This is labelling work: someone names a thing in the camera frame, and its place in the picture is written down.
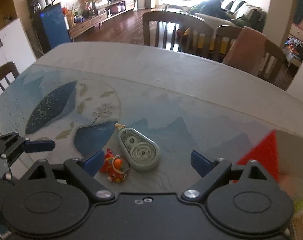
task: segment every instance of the wooden chair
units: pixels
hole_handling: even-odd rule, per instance
[[[214,61],[221,62],[219,56],[222,49],[223,38],[228,38],[227,48],[225,52],[226,55],[232,46],[232,40],[236,40],[238,38],[238,35],[242,31],[242,29],[243,28],[241,27],[230,25],[222,25],[217,28],[213,52]]]
[[[275,43],[271,42],[270,40],[266,40],[265,43],[265,54],[266,54],[266,61],[265,61],[265,65],[264,68],[261,72],[261,74],[259,75],[260,78],[273,83],[277,77],[277,75],[279,74],[279,71],[281,70],[281,68],[284,65],[287,65],[287,59],[286,56],[283,52],[283,50],[278,47]],[[271,57],[274,57],[276,59],[276,63],[272,63],[271,62]],[[272,65],[272,71],[269,75],[268,78],[265,78],[265,72],[268,68],[269,65]]]
[[[12,73],[15,79],[19,76],[19,72],[15,66],[15,63],[13,62],[8,62],[0,67],[0,81],[2,79],[5,79],[7,84],[10,85],[10,81],[7,78],[7,75],[9,73]],[[0,82],[0,88],[2,91],[5,91],[5,88],[1,84],[1,82]]]
[[[201,57],[208,57],[209,48],[210,48],[210,42],[213,37],[213,29],[201,18],[181,13],[181,12],[171,12],[171,11],[151,11],[144,13],[142,16],[143,21],[143,31],[144,31],[144,44],[147,46],[150,46],[150,29],[149,29],[149,22],[150,21],[156,21],[157,27],[156,27],[156,37],[155,37],[155,47],[158,47],[159,43],[159,32],[160,32],[160,22],[165,22],[165,29],[164,29],[164,35],[163,35],[163,42],[162,42],[162,48],[166,48],[167,43],[167,24],[168,23],[174,23],[174,29],[171,36],[170,41],[170,50],[174,49],[175,44],[175,36],[176,36],[176,24],[179,24],[184,27],[184,29],[189,28],[189,35],[187,38],[187,43],[185,45],[182,44],[183,42],[183,33],[179,37],[178,41],[178,51],[186,52],[186,53],[192,53],[196,55],[197,52],[197,44],[199,42],[199,36],[200,33],[205,35],[205,41],[203,44],[203,47],[200,52]],[[194,40],[193,31],[197,31],[197,35]]]

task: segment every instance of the red triangular block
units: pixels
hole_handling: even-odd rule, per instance
[[[246,165],[249,160],[257,160],[278,182],[279,163],[276,133],[276,130],[269,133],[255,148],[242,157],[237,164]]]

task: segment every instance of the towel on chair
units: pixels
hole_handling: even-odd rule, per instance
[[[223,60],[223,64],[258,75],[265,56],[266,36],[244,27]]]

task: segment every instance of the screw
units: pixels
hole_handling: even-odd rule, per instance
[[[197,198],[197,197],[199,197],[200,194],[197,190],[189,189],[184,192],[184,195],[185,195],[185,197],[188,197],[188,198]]]
[[[109,190],[100,190],[96,192],[96,196],[99,198],[109,198],[112,196],[112,193]]]
[[[150,198],[150,197],[146,197],[146,198],[144,198],[144,201],[145,201],[146,203],[149,203],[149,202],[152,202],[153,199]]]
[[[144,204],[144,202],[141,199],[136,199],[135,204],[141,205],[141,204]]]
[[[10,173],[6,173],[5,178],[6,178],[7,180],[11,180],[12,176],[11,176]]]

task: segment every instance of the coffee machine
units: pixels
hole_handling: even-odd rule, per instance
[[[30,17],[37,11],[44,10],[47,6],[53,5],[56,0],[27,0]]]

